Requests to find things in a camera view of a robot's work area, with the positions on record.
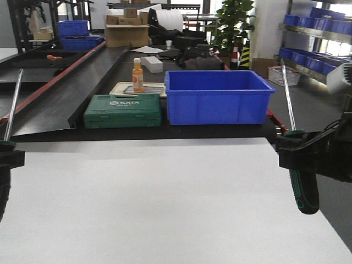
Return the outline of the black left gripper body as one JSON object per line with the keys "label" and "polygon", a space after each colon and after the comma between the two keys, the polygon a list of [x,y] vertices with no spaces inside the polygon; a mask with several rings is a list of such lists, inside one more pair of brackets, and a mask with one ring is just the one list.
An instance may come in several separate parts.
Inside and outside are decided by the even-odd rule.
{"label": "black left gripper body", "polygon": [[1,143],[1,198],[7,198],[10,189],[11,169],[25,164],[25,151],[16,150],[16,143]]}

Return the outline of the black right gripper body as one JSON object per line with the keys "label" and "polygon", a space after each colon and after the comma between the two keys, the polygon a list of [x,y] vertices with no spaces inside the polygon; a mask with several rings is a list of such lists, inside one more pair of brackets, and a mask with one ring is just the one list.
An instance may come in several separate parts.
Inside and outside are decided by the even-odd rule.
{"label": "black right gripper body", "polygon": [[351,113],[321,131],[290,131],[278,137],[279,166],[351,182]]}

